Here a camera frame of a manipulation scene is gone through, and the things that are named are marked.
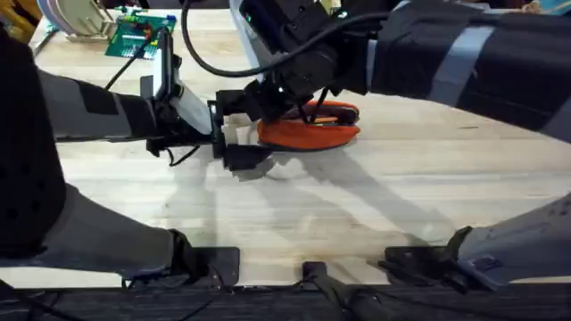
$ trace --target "wire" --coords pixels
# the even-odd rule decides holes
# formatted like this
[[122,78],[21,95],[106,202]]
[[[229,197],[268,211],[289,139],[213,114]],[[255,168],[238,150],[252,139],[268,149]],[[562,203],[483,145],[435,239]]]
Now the wire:
[[[62,296],[63,296],[63,292],[56,292],[55,298],[52,300],[52,303],[50,303],[49,307],[53,308],[57,304],[57,302],[59,302],[59,300],[62,298]],[[28,316],[26,317],[26,321],[33,321],[34,319],[37,319],[37,318],[42,317],[42,316],[43,316],[43,314],[37,316],[36,311],[34,309],[30,309]]]
[[29,298],[28,296],[16,291],[16,289],[14,289],[11,285],[6,283],[2,279],[0,279],[0,289],[5,290],[6,292],[10,292],[13,296],[15,296],[21,302],[26,303],[29,306],[31,306],[33,309],[40,310],[40,311],[42,311],[42,312],[44,312],[50,316],[58,317],[61,320],[66,320],[66,321],[84,321],[83,319],[81,319],[79,317],[74,317],[74,316],[69,315],[67,313],[61,312],[60,310],[50,308],[50,307],[46,306],[44,303],[41,303],[41,302],[38,302],[34,299]]
[[182,8],[182,17],[181,17],[181,20],[182,20],[181,21],[181,23],[182,23],[182,38],[185,41],[186,48],[188,49],[188,52],[194,58],[196,63],[198,63],[203,69],[209,71],[210,73],[212,73],[214,75],[226,77],[226,78],[244,78],[244,77],[255,76],[255,75],[264,73],[266,71],[274,70],[275,68],[283,65],[284,63],[290,62],[292,59],[294,59],[298,55],[305,53],[306,51],[311,49],[316,44],[325,40],[327,37],[330,37],[330,36],[334,35],[335,33],[339,32],[339,31],[341,31],[341,30],[343,30],[343,29],[345,29],[345,28],[347,28],[353,24],[361,23],[363,21],[386,20],[389,17],[389,12],[373,12],[373,13],[366,13],[366,14],[362,14],[359,16],[352,17],[350,19],[341,21],[341,22],[335,24],[334,26],[331,26],[331,27],[323,30],[322,32],[317,34],[315,37],[313,37],[312,39],[310,39],[309,41],[307,41],[303,45],[300,45],[298,48],[293,50],[290,54],[286,54],[286,55],[280,57],[279,59],[275,60],[274,62],[270,63],[267,66],[252,68],[249,70],[229,71],[229,70],[220,70],[220,69],[212,67],[210,64],[205,62],[203,60],[203,58],[201,58],[201,56],[194,49],[193,44],[190,41],[190,36],[188,35],[188,11],[190,9],[191,3],[192,3],[192,0],[186,0],[185,3],[183,4],[183,8]]
[[376,293],[378,295],[384,296],[391,300],[396,300],[402,303],[412,304],[420,307],[431,308],[431,309],[440,309],[445,311],[450,311],[454,313],[464,314],[464,315],[472,315],[477,317],[485,317],[488,319],[496,319],[496,320],[504,320],[504,321],[532,321],[532,318],[517,318],[517,317],[508,317],[508,316],[501,316],[495,313],[489,313],[482,310],[473,310],[473,309],[464,309],[464,308],[456,308],[447,305],[441,305],[437,303],[428,303],[420,300],[414,300],[411,298],[403,298],[398,295],[390,294],[388,292],[383,292],[378,289],[375,289],[372,286],[364,285],[363,288]]
[[194,155],[196,153],[196,151],[198,151],[198,149],[200,148],[200,146],[195,146],[192,151],[188,152],[185,156],[181,157],[180,160],[175,161],[175,156],[173,155],[172,151],[170,150],[170,148],[167,148],[167,152],[169,153],[169,158],[170,158],[170,167],[176,167],[180,164],[182,164],[184,161],[186,161],[188,158],[190,158],[192,155]]
[[[220,283],[223,284],[223,280],[221,278],[221,276],[219,275],[219,280]],[[11,285],[9,285],[8,283],[6,283],[4,280],[0,279],[0,290],[3,290],[5,292],[11,293],[13,296],[16,297],[16,299],[18,299],[20,302],[25,303],[27,305],[29,305],[31,307],[31,310],[25,310],[25,309],[15,309],[12,311],[7,311],[5,313],[0,313],[0,317],[5,316],[5,315],[9,315],[12,313],[16,313],[16,312],[29,312],[28,314],[28,318],[27,320],[32,320],[33,317],[32,314],[32,310],[39,310],[44,312],[45,314],[48,314],[52,317],[57,317],[60,318],[61,320],[65,320],[65,321],[86,321],[80,317],[74,317],[70,314],[67,314],[65,312],[60,311],[59,309],[55,309],[54,305],[58,302],[58,300],[62,297],[62,293],[59,292],[57,293],[56,298],[54,299],[54,301],[49,305],[45,305],[44,303],[41,303],[37,300],[31,299],[30,297],[19,293],[16,289],[14,289]],[[176,321],[187,321],[189,318],[196,316],[197,314],[199,314],[200,312],[202,312],[203,310],[205,310],[206,308],[208,308],[214,301],[216,301],[220,295],[222,294],[222,292],[220,294],[218,294],[217,296],[208,299],[203,305],[201,305],[200,307],[198,307],[197,309],[193,310],[192,312],[190,312],[189,314],[187,314],[186,316],[177,319]]]
[[202,306],[196,308],[194,311],[192,311],[189,314],[187,314],[186,316],[178,319],[177,321],[187,321],[189,318],[196,316],[197,314],[201,313],[203,310],[208,308],[214,301],[216,301],[218,299],[219,296],[220,296],[220,294],[214,298],[208,299]]
[[135,51],[135,53],[133,53],[133,56],[131,58],[128,59],[127,63],[125,63],[125,65],[123,67],[121,67],[121,69],[119,71],[117,71],[117,73],[115,74],[115,76],[113,76],[111,78],[111,80],[109,80],[109,83],[107,84],[107,86],[105,86],[105,90],[109,90],[111,89],[111,87],[113,86],[113,84],[115,84],[115,81],[117,81],[117,79],[119,79],[119,77],[121,77],[121,75],[123,74],[123,72],[125,72],[125,70],[127,70],[127,68],[129,68],[131,66],[131,64],[137,59],[139,58],[139,56],[141,56],[141,54],[144,53],[145,48],[151,43],[151,41],[153,41],[154,37],[157,35],[158,31],[160,29],[155,29],[153,30],[153,32],[151,33],[151,36],[149,36],[144,43],[138,47],[138,49]]
[[315,105],[315,111],[313,112],[313,115],[311,116],[310,123],[314,124],[315,119],[318,118],[319,109],[321,108],[321,106],[323,105],[323,102],[327,98],[327,94],[329,94],[329,87],[328,86],[323,88],[323,90],[321,91],[321,95],[319,96],[318,103]]

